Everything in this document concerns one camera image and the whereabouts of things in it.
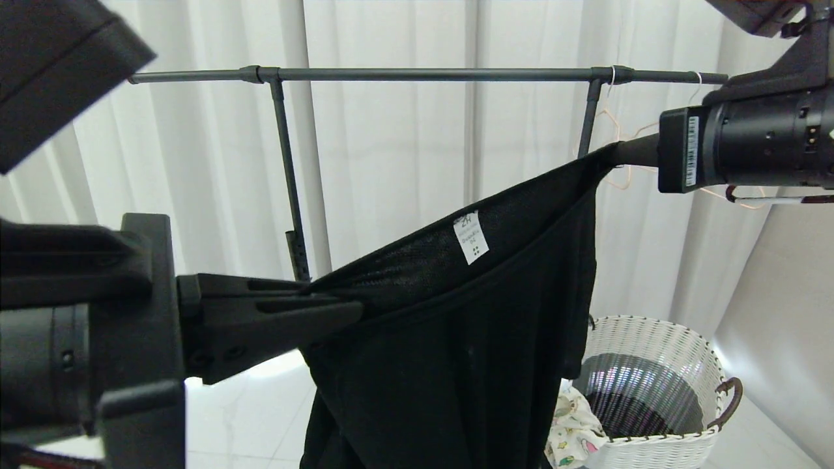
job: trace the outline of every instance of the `white curtain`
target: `white curtain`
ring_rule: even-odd
[[[157,52],[146,71],[281,67],[573,68],[742,73],[786,49],[703,0],[112,1]],[[584,83],[288,83],[310,269],[321,276],[575,158]],[[603,89],[620,137],[711,87]],[[616,138],[597,119],[592,147]],[[624,185],[628,169],[611,174]],[[767,208],[659,194],[631,170],[598,191],[595,315],[711,335]],[[292,229],[269,89],[124,84],[0,179],[3,216],[99,223],[170,214],[177,271],[291,278]]]

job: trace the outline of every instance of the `basket handle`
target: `basket handle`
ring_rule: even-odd
[[[736,413],[736,409],[738,409],[738,405],[741,404],[741,396],[744,395],[744,386],[741,385],[741,380],[738,378],[730,378],[727,381],[724,381],[716,388],[716,392],[725,392],[729,393],[730,389],[733,389],[732,393],[732,401],[730,401],[730,405],[724,409],[724,413],[722,413],[718,418],[714,421],[710,422],[710,425],[707,425],[707,428],[711,426],[718,425],[718,431],[724,427],[724,424],[730,420],[733,414]]]

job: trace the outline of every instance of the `black garment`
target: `black garment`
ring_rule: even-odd
[[[362,321],[302,349],[318,394],[302,468],[538,467],[579,374],[595,190],[611,147],[481,200],[314,282]],[[478,211],[468,265],[453,223]]]

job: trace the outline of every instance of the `laundry basket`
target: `laundry basket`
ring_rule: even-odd
[[[610,438],[587,460],[588,469],[701,467],[742,394],[741,382],[726,380],[703,337],[635,316],[595,322],[573,386]]]

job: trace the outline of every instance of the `clothing rack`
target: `clothing rack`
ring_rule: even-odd
[[[582,120],[577,154],[588,154],[594,129],[596,106],[602,84],[610,86],[631,82],[723,84],[723,73],[668,72],[634,70],[622,65],[591,68],[278,68],[250,65],[236,70],[198,70],[191,72],[137,73],[128,81],[137,83],[244,81],[269,85],[278,124],[279,145],[284,161],[289,209],[293,230],[286,232],[290,259],[296,280],[310,280],[304,230],[301,223],[298,187],[295,182],[292,151],[289,146],[287,111],[284,106],[286,81],[440,81],[440,82],[588,82],[585,117]]]

